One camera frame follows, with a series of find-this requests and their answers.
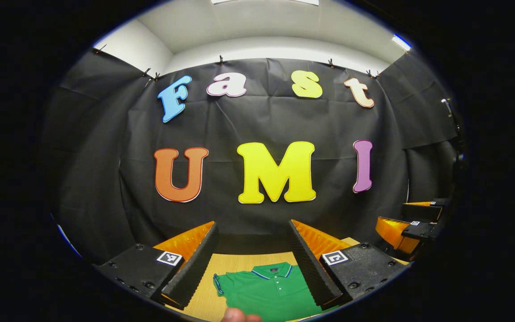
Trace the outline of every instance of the table surface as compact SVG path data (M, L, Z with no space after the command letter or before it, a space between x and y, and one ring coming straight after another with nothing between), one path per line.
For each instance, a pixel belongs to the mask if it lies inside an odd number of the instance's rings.
M343 241L351 246L359 243L350 237L343 239ZM407 264L405 261L398 261L405 265ZM200 281L200 285L198 286L198 289L196 289L196 292L194 293L194 296L192 296L192 300L190 300L188 306L186 306L184 310L179 310L171 306L166 307L188 314L194 318L200 318L210 322L220 322L221 318L224 316L227 306L225 305L225 297L218 296L216 293L216 288L212 282L214 274L223 275L227 272L251 271L254 266L283 262L297 265L295 257L291 251L286 253L260 255L213 254L210 262L208 263L208 267L206 268L206 272Z

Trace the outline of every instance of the human hand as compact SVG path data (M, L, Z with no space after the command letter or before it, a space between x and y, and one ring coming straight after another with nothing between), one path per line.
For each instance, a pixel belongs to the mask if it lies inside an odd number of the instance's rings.
M227 308L224 318L220 322L262 322L262 318L255 314L245 316L244 312L236 308Z

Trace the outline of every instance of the yellow letter m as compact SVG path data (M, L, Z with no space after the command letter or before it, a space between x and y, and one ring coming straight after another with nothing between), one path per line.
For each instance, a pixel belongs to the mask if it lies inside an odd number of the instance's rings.
M262 143L245 143L237 147L237 153L244 157L244 193L237 200L241 203L262 203L264 196L259 192L262 182L269 198L276 202L282 195L287 180L290 188L283 195L288 202L315 199L311 187L312 143L298 141L290 144L278 166L266 146Z

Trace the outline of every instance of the black fabric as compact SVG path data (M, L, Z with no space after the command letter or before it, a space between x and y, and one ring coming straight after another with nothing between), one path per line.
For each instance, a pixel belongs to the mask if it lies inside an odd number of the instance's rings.
M380 73L378 80L393 107L403 148L456 136L448 108L441 102L450 94L418 57L401 56Z
M320 98L294 94L291 73L296 70L319 76ZM209 96L206 87L216 75L227 72L247 77L247 93ZM427 152L431 147L405 152L407 134L399 131L415 128L415 133L429 133L440 141L450 135L443 127L423 125L435 114L399 118L396 109L402 107L391 105L397 101L384 90L396 84L404 86L404 92L413 91L420 101L431 100L418 94L421 86L407 85L408 79L387 76L388 81L380 84L366 73L294 59L206 64L158 80L142 73L110 55L90 52L55 88L47 110L41 156L57 205L54 215L75 248L92 261L103 263L136 242L154 246L211 220L220 225L216 253L290 251L285 235L289 219L338 238L378 244L376 218L399 218L409 177L411 198L428 196L424 192L431 198L444 196L432 195L445 192L447 174L437 165L441 161ZM186 84L186 108L163 123L164 109L157 95L184 75L192 77ZM352 77L367 85L373 108L361 107L343 84ZM373 144L372 187L354 194L357 162L352 145L362 139ZM315 145L311 156L315 200L288 203L282 196L272 202L266 195L262 204L239 203L244 165L237 147L263 143L279 163L294 141ZM162 148L178 150L173 185L184 187L188 180L184 151L191 147L209 150L200 194L187 203L165 200L155 188L153 154ZM260 192L266 194L263 186Z

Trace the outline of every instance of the black backdrop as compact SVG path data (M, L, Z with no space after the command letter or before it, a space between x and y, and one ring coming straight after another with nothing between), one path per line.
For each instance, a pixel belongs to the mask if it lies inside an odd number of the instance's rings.
M434 255L327 320L515 318L515 5L356 4L393 25L450 82L471 162ZM95 275L66 245L34 158L51 87L101 35L150 5L0 4L0 318L173 320Z
M379 243L378 216L400 217L401 204L450 196L449 139L456 131L441 103L447 93L417 56L403 55L379 77L293 59L242 59L172 72L155 80L106 53L89 51L55 88L46 111L41 165L53 216L74 247L104 263L133 243L154 246L215 220L217 253L290 251L289 219L338 238ZM294 94L291 73L315 73L319 98ZM227 72L247 77L241 97L214 97L206 87ZM186 108L167 123L158 93L184 75ZM366 84L373 108L356 103L343 82ZM368 191L354 194L357 140L372 142ZM294 141L315 145L311 177L315 200L268 198L241 204L244 163L236 149L265 144L276 163ZM204 147L203 184L188 203L170 202L155 188L155 151L177 149L173 184L188 181L184 151Z

